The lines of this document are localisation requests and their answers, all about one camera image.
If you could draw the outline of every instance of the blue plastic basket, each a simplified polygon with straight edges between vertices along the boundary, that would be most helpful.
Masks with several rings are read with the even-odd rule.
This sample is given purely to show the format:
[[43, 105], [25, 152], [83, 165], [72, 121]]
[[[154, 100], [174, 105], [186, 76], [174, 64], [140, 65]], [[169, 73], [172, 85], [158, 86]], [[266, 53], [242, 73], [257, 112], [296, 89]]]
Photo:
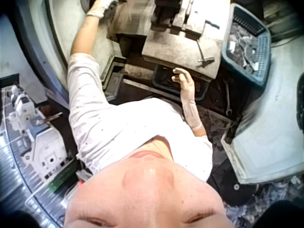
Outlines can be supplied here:
[[[232, 22], [238, 23], [240, 26], [248, 30], [257, 38], [256, 55], [258, 59], [259, 69], [253, 74], [246, 72], [241, 66], [236, 64], [227, 56], [227, 46], [229, 41], [230, 29]], [[229, 65], [232, 71], [244, 76], [258, 86], [265, 86], [270, 65], [270, 47], [271, 35], [268, 28], [247, 9], [233, 3], [230, 6], [230, 16], [222, 46], [222, 59]]]

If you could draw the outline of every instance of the wrench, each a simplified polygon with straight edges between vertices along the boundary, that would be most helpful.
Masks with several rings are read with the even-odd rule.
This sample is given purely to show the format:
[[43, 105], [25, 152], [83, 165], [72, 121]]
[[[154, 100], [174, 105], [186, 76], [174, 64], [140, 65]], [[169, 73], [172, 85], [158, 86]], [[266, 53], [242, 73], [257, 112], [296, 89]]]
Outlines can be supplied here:
[[229, 85], [226, 80], [224, 80], [226, 86], [226, 98], [227, 98], [227, 108], [226, 108], [226, 115], [230, 116], [232, 114], [232, 109], [230, 108], [230, 96], [229, 96]]

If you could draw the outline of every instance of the white machine part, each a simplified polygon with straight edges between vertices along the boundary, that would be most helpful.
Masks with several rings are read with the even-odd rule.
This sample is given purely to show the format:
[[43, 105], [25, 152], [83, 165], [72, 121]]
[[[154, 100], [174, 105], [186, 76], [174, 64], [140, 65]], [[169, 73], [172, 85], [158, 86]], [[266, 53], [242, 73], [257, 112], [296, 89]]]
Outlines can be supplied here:
[[47, 182], [70, 161], [63, 138], [51, 123], [39, 123], [45, 119], [44, 115], [16, 86], [12, 87], [11, 101], [15, 112], [10, 113], [9, 119], [13, 129], [21, 134], [17, 145], [22, 160], [26, 165], [32, 165], [42, 181]]

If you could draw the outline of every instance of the hand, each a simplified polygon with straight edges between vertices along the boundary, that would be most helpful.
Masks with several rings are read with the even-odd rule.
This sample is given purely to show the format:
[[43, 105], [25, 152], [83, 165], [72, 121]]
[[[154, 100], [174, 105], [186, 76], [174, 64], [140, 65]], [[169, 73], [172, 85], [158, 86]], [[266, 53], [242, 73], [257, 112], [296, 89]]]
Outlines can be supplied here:
[[175, 68], [173, 73], [178, 74], [172, 77], [172, 81], [180, 83], [181, 101], [195, 101], [195, 84], [190, 73], [181, 68]]
[[117, 3], [118, 0], [96, 0], [86, 15], [102, 19], [105, 16], [104, 13], [109, 6]]

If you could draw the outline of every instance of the white glove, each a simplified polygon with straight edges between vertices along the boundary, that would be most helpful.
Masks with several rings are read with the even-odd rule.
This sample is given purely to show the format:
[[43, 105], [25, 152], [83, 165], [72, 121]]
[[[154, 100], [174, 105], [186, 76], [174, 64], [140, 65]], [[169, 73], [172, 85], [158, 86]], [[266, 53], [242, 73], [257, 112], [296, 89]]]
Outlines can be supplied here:
[[96, 0], [86, 15], [102, 19], [105, 16], [104, 13], [109, 6], [117, 3], [118, 0]]
[[178, 74], [172, 77], [172, 81], [180, 83], [180, 98], [188, 125], [193, 130], [201, 128], [202, 122], [195, 104], [195, 84], [190, 73], [180, 68], [175, 68], [173, 73]]

